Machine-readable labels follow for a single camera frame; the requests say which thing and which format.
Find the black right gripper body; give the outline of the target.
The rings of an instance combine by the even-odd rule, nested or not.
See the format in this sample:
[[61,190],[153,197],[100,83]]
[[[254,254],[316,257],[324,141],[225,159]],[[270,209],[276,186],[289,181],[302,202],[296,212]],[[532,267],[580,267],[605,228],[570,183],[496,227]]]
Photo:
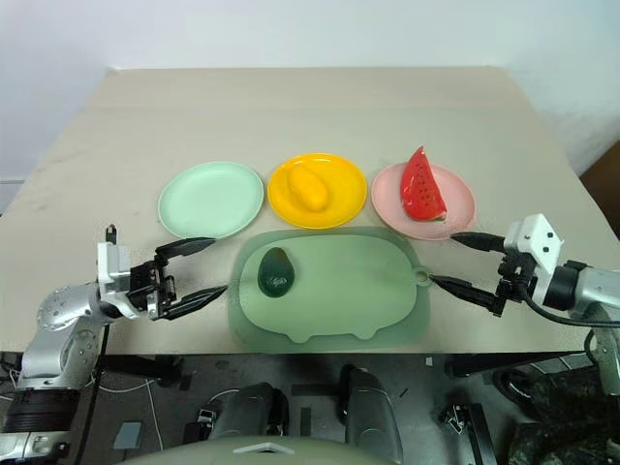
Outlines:
[[494,314],[502,314],[508,301],[521,303],[529,295],[537,264],[528,253],[509,251],[498,267],[500,281],[495,291]]

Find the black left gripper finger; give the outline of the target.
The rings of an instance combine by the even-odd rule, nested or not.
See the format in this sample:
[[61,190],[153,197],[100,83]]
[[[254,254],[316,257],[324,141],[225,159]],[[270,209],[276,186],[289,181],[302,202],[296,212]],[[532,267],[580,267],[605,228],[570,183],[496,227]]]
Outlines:
[[212,237],[192,237],[177,240],[175,242],[162,245],[155,249],[155,256],[159,259],[172,259],[175,257],[186,257],[198,253],[216,242]]
[[173,321],[197,312],[212,301],[219,298],[227,290],[227,288],[227,286],[218,286],[185,295],[179,301],[166,307],[161,312],[161,318],[164,320]]

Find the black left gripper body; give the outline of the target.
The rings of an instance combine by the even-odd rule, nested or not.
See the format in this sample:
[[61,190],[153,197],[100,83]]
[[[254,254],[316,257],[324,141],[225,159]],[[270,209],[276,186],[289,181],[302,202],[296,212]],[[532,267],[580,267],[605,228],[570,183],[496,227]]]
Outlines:
[[131,268],[128,299],[140,316],[152,321],[169,315],[176,300],[174,278],[166,274],[169,261],[154,258]]

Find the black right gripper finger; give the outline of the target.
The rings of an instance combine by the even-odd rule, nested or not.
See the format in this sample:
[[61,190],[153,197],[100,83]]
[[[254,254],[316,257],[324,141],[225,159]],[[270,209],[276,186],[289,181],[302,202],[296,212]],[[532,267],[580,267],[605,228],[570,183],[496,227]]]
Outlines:
[[465,245],[466,247],[479,251],[504,251],[504,241],[502,236],[486,232],[457,232],[452,234],[450,239]]
[[450,276],[431,274],[429,278],[441,289],[461,300],[483,307],[494,316],[503,314],[503,300],[491,292],[475,288],[468,281]]

